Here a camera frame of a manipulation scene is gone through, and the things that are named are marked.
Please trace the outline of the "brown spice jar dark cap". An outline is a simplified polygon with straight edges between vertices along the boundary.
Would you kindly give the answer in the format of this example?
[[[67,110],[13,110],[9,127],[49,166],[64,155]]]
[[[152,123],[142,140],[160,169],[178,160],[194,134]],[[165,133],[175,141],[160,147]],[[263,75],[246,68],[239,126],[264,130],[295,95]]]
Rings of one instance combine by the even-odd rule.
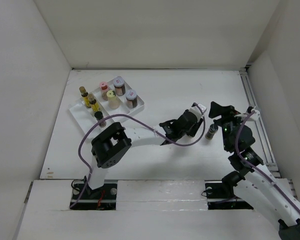
[[[218,131],[219,127],[216,124],[211,124],[208,128],[208,131],[205,134],[205,138],[208,140],[212,140],[216,132]]]

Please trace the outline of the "white lid jar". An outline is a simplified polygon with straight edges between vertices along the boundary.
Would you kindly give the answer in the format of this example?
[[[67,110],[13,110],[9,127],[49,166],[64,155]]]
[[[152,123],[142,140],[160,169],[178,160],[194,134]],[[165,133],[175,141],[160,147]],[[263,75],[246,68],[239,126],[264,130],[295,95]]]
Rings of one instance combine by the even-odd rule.
[[[131,109],[135,108],[138,105],[137,97],[137,92],[134,89],[129,89],[128,91],[126,91],[126,105]]]
[[[125,80],[121,76],[113,79],[113,86],[118,96],[123,96],[126,93]]]

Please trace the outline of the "cream cap sauce bottle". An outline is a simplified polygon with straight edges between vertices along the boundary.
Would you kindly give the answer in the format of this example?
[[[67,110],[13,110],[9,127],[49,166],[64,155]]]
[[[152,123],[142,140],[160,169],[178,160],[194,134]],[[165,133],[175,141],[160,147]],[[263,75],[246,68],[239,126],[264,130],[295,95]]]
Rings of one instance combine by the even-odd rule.
[[[113,90],[109,90],[106,93],[108,105],[111,109],[115,110],[120,106],[120,100],[118,99],[116,92]]]

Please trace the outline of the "black cap spice jar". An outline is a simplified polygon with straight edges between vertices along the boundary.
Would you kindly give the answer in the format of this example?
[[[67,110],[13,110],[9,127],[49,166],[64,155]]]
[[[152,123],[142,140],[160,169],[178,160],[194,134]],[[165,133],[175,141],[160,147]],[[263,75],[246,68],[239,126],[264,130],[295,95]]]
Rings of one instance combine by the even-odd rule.
[[[96,111],[94,113],[94,117],[96,118],[100,128],[104,128],[107,125],[107,122],[104,120],[104,115],[101,111]]]

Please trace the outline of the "pink cap spice bottle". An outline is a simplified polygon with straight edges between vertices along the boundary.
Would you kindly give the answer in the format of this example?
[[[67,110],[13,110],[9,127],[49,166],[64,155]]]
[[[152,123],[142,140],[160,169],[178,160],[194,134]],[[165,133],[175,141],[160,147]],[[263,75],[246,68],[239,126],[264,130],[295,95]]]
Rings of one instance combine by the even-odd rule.
[[[107,92],[110,90],[107,82],[103,81],[99,84],[101,97],[104,101],[108,101]]]

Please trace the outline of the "yellow label bottle gold cap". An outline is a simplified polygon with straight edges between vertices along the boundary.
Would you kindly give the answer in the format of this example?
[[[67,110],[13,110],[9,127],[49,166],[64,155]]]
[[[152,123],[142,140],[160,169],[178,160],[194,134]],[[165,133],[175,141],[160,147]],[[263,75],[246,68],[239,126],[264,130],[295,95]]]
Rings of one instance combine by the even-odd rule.
[[[90,106],[90,101],[89,101],[89,98],[88,98],[89,94],[88,94],[86,88],[84,86],[80,86],[79,91],[80,91],[82,99],[84,100],[85,106],[87,108],[90,108],[91,106]]]

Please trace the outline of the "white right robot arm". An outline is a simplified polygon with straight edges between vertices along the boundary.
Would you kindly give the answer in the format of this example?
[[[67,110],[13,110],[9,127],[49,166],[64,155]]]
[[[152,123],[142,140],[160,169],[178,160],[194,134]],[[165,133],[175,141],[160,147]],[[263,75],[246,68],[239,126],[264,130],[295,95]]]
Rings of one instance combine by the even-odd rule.
[[[282,240],[300,240],[300,202],[273,176],[252,149],[255,143],[247,121],[256,121],[260,112],[250,106],[245,113],[234,106],[211,102],[208,114],[222,130],[223,148],[234,171],[222,178],[221,191],[238,197],[271,222]]]

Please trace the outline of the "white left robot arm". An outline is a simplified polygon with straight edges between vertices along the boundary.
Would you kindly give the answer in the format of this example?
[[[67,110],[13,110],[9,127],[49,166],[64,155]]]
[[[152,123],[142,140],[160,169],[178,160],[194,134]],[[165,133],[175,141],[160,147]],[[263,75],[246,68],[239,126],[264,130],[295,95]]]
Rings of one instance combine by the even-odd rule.
[[[177,143],[184,136],[194,137],[204,122],[204,108],[195,106],[187,109],[178,119],[162,122],[156,126],[126,128],[120,122],[112,123],[91,141],[91,153],[95,158],[91,176],[87,178],[84,192],[90,198],[101,194],[107,169],[120,162],[130,148],[140,146],[177,145],[188,147],[190,144]]]

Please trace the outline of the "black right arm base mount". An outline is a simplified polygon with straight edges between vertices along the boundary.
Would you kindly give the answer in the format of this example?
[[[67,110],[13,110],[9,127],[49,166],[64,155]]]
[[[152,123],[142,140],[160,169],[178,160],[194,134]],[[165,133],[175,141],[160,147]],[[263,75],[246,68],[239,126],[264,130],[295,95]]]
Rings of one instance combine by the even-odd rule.
[[[234,187],[245,180],[239,173],[233,171],[224,176],[221,181],[208,181],[201,192],[207,199],[208,210],[253,210],[254,208],[234,193]]]

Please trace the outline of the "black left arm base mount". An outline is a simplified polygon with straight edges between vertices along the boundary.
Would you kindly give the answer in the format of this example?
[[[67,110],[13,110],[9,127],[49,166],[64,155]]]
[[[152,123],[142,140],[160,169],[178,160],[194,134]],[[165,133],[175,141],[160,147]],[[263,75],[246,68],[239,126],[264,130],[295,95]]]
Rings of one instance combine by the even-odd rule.
[[[81,198],[80,193],[85,183],[83,180],[75,179],[71,182],[72,196],[69,204],[71,210],[78,211],[114,211],[117,204],[117,180],[106,180],[104,185],[98,189],[90,190],[87,186]]]

